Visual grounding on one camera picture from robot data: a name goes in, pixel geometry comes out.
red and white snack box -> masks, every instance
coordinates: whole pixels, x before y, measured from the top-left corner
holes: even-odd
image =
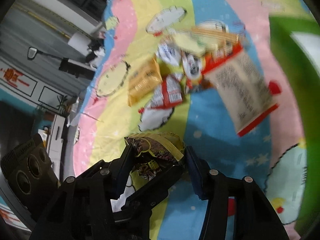
[[[207,64],[204,77],[216,86],[239,136],[244,136],[279,106],[240,44],[233,47],[231,55]]]

screw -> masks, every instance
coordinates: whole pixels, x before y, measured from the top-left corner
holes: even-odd
[[[216,175],[219,174],[219,171],[217,171],[217,170],[215,170],[215,169],[211,169],[211,170],[209,170],[209,173],[210,173],[211,175],[216,176]]]
[[[100,171],[100,174],[101,174],[101,175],[108,175],[109,173],[110,173],[109,169],[102,169],[102,170]]]
[[[246,182],[248,182],[248,183],[253,182],[253,179],[252,179],[251,177],[249,177],[249,176],[245,176],[245,177],[244,177],[244,180],[245,180]]]
[[[74,176],[69,176],[69,177],[66,178],[66,182],[67,182],[67,183],[72,183],[72,182],[75,181],[75,179],[76,179],[76,178],[75,178]]]

red snack packet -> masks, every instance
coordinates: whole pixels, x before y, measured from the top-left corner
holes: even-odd
[[[150,108],[168,109],[182,103],[180,81],[182,73],[173,73],[165,76],[163,82],[158,85],[151,99]]]

green object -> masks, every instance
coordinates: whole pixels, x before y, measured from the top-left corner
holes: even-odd
[[[271,50],[286,74],[300,110],[307,143],[307,181],[295,229],[302,236],[320,214],[320,78],[292,32],[320,35],[315,21],[270,17]]]

blue stripe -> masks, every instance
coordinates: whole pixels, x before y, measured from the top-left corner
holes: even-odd
[[[108,5],[106,7],[106,9],[103,12],[103,16],[102,19],[104,21],[106,21],[109,17],[113,16],[111,8],[112,8],[112,2],[113,0],[108,0]],[[104,39],[104,48],[105,48],[105,56],[103,58],[103,60],[101,61],[100,65],[98,66],[96,73],[94,74],[94,77],[90,83],[90,85],[87,87],[87,92],[85,94],[85,98],[83,101],[83,104],[81,106],[80,112],[83,113],[84,108],[87,106],[88,102],[89,102],[89,98],[91,97],[92,94],[92,90],[95,91],[95,83],[97,81],[97,78],[100,76],[102,68],[103,68],[103,64],[108,60],[111,50],[113,49],[114,45],[115,45],[115,41],[113,39],[113,37],[115,36],[115,30],[109,30],[106,33],[106,37]]]
[[[309,7],[306,5],[306,3],[304,2],[304,0],[299,0],[299,2],[301,3],[302,8],[303,8],[307,13],[310,13],[310,9],[309,9]]]
[[[240,19],[225,0],[192,0],[192,3],[196,24],[206,20],[220,20],[228,25],[230,32],[242,30]],[[248,33],[246,37],[251,44],[247,53],[262,73],[252,39]],[[195,131],[201,131],[200,138],[194,137]],[[233,122],[216,90],[210,89],[191,95],[184,141],[191,145],[211,168],[226,176],[241,179],[249,175],[263,187],[269,171],[269,161],[259,166],[258,163],[247,166],[246,160],[259,154],[268,154],[270,159],[271,141],[263,141],[269,134],[269,118],[266,118],[255,133],[240,138],[236,135]],[[158,240],[198,239],[207,202],[198,199],[190,182],[180,180],[175,186],[176,189],[170,192]],[[232,234],[233,217],[228,220],[226,239],[232,239]]]

